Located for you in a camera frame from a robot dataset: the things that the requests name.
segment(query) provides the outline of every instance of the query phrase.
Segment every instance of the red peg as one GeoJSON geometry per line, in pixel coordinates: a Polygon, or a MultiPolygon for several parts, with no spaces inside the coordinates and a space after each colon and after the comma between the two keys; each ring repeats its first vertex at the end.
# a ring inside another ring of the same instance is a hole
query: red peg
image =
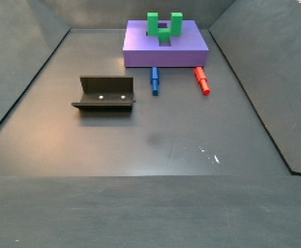
{"type": "Polygon", "coordinates": [[[204,95],[208,95],[209,94],[209,86],[208,86],[207,76],[205,76],[205,72],[204,72],[203,68],[200,66],[197,66],[193,70],[193,73],[196,76],[197,84],[201,88],[201,92],[204,95]]]}

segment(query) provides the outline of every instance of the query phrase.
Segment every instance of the purple platform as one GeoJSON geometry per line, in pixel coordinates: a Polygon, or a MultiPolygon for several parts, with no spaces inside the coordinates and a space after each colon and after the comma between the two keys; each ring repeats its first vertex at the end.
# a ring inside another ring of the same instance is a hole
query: purple platform
{"type": "Polygon", "coordinates": [[[124,39],[125,67],[205,66],[208,47],[193,20],[184,20],[183,35],[171,37],[171,46],[160,46],[157,37],[147,36],[148,22],[129,20],[124,39]]]}

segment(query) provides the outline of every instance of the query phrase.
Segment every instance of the green block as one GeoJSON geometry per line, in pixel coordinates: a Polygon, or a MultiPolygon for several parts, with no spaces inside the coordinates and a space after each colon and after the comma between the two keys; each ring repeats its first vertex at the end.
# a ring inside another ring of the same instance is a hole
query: green block
{"type": "Polygon", "coordinates": [[[169,42],[171,31],[169,28],[159,28],[157,29],[157,38],[161,43],[169,42]]]}
{"type": "Polygon", "coordinates": [[[148,35],[157,35],[157,13],[148,13],[148,35]]]}
{"type": "Polygon", "coordinates": [[[171,36],[180,36],[183,30],[183,13],[171,13],[171,27],[157,27],[157,13],[148,13],[148,35],[157,36],[161,43],[169,42],[171,36]]]}
{"type": "Polygon", "coordinates": [[[171,14],[171,35],[180,36],[183,31],[183,13],[171,14]]]}

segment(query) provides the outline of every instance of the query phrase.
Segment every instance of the gray wall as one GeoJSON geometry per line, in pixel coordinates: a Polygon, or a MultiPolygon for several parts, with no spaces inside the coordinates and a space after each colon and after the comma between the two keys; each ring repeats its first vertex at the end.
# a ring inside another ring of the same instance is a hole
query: gray wall
{"type": "Polygon", "coordinates": [[[145,19],[147,12],[168,18],[183,12],[199,28],[208,28],[235,0],[41,0],[72,28],[125,28],[128,19],[145,19]]]}
{"type": "Polygon", "coordinates": [[[0,121],[67,31],[41,2],[0,0],[0,121]]]}
{"type": "Polygon", "coordinates": [[[285,161],[301,172],[301,4],[237,0],[209,30],[285,161]]]}

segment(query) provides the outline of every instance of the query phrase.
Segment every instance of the gray floor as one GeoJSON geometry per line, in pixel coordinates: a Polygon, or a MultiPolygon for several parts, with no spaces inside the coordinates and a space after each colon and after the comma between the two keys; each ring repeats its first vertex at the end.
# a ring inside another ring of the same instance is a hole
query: gray floor
{"type": "Polygon", "coordinates": [[[211,53],[212,94],[193,69],[160,69],[160,96],[149,69],[123,65],[124,30],[72,30],[0,127],[0,175],[288,175],[227,61],[203,31],[211,53]],[[135,78],[132,114],[80,113],[80,76],[135,78]]]}
{"type": "Polygon", "coordinates": [[[301,178],[0,177],[0,248],[301,247],[301,178]]]}

